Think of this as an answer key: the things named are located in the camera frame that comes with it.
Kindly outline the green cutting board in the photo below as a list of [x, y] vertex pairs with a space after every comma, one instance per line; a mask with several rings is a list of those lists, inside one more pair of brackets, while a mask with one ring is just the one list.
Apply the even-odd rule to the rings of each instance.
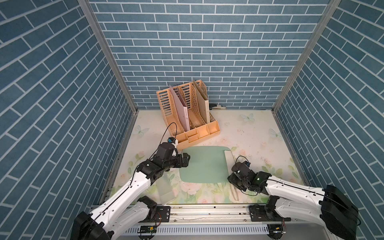
[[229, 176], [224, 151], [227, 147], [198, 146], [182, 151], [191, 156], [189, 165], [180, 169], [180, 178], [184, 183], [219, 184], [227, 182]]

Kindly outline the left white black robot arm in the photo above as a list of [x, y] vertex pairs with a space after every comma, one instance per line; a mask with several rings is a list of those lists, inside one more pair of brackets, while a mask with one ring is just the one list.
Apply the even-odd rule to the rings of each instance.
[[116, 240], [127, 229], [153, 220], [157, 203], [141, 194], [172, 168], [186, 168], [190, 155], [179, 154], [178, 140], [168, 138], [155, 153], [140, 163], [131, 179], [112, 197], [91, 211], [81, 212], [74, 220], [72, 240]]

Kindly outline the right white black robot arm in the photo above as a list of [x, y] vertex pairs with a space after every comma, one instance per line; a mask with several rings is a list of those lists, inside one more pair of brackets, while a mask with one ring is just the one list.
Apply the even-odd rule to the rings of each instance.
[[270, 173], [255, 173], [248, 161], [235, 163], [228, 181], [242, 192], [268, 196], [266, 204], [249, 207], [253, 222], [303, 220], [323, 226], [343, 240], [356, 239], [359, 210], [335, 186], [315, 188], [286, 182]]

